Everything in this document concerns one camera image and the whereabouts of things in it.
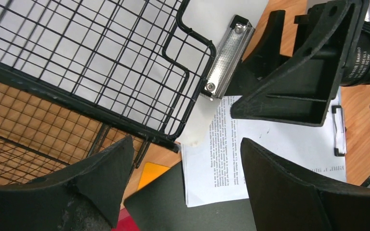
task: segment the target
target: yellow sticky note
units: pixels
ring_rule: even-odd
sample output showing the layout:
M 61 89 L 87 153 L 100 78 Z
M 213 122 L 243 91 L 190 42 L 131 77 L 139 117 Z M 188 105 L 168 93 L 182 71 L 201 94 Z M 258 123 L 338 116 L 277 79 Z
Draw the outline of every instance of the yellow sticky note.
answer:
M 144 170 L 138 183 L 138 189 L 142 189 L 147 184 L 151 183 L 153 180 L 164 174 L 164 172 L 170 169 L 167 166 L 157 165 L 154 163 L 147 162 L 144 165 Z

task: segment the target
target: red object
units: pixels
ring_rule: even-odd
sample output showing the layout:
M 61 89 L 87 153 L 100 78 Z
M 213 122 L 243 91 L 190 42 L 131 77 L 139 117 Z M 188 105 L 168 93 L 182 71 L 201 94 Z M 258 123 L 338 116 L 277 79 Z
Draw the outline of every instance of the red object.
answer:
M 119 221 L 117 228 L 111 231 L 140 231 L 133 218 L 130 216 L 126 209 L 120 210 Z

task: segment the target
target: stack of paper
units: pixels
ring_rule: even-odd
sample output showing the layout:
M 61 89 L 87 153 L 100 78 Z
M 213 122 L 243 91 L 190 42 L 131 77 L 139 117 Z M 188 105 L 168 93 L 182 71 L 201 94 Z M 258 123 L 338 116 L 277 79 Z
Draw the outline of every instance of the stack of paper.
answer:
M 248 198 L 240 159 L 244 137 L 307 169 L 346 181 L 345 157 L 334 155 L 331 109 L 320 128 L 236 120 L 230 117 L 230 107 L 238 98 L 223 98 L 201 145 L 182 146 L 188 207 Z M 338 97 L 331 104 L 338 105 Z

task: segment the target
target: metal grid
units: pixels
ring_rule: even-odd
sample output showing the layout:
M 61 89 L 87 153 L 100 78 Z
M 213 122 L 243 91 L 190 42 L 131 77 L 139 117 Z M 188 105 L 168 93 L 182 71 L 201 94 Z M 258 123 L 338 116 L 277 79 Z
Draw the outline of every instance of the metal grid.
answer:
M 26 183 L 47 175 L 126 135 L 0 83 L 0 185 Z M 135 156 L 142 144 L 134 137 Z M 134 169 L 138 160 L 133 161 Z
M 0 64 L 174 140 L 214 59 L 175 23 L 188 1 L 0 0 Z

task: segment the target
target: screw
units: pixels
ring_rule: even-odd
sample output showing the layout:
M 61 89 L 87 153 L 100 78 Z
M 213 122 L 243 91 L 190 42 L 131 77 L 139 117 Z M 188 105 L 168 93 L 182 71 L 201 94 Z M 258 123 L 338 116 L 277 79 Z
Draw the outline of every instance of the screw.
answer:
M 240 25 L 240 24 L 237 24 L 237 25 L 236 25 L 236 27 L 235 27 L 235 32 L 236 32 L 236 34 L 240 34 L 240 33 L 242 33 L 244 30 L 245 30 L 245 28 L 243 28 L 243 26 L 242 26 L 242 25 Z
M 212 92 L 213 90 L 215 90 L 215 85 L 213 83 L 208 83 L 206 85 L 206 90 Z

